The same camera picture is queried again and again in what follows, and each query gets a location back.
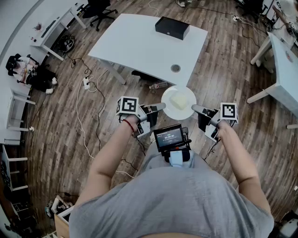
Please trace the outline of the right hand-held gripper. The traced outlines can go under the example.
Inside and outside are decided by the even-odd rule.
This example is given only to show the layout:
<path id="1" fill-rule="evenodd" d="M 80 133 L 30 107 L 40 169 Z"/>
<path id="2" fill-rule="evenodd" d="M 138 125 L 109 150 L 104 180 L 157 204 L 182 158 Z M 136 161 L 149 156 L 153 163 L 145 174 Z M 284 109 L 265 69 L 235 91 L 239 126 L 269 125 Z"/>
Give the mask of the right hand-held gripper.
<path id="1" fill-rule="evenodd" d="M 200 105 L 192 105 L 192 110 L 198 114 L 198 127 L 212 141 L 218 141 L 218 124 L 229 121 L 238 124 L 238 106 L 236 103 L 221 103 L 219 109 L 210 109 Z"/>

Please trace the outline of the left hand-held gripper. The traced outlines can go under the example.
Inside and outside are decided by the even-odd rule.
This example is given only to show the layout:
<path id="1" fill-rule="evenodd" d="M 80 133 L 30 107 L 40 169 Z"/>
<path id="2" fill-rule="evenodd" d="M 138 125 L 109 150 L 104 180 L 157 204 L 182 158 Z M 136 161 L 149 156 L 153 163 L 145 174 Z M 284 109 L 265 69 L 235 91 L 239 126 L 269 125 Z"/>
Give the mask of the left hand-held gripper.
<path id="1" fill-rule="evenodd" d="M 135 138 L 148 134 L 156 125 L 158 112 L 166 108 L 165 103 L 140 105 L 139 98 L 121 96 L 117 101 L 116 116 L 125 122 Z"/>

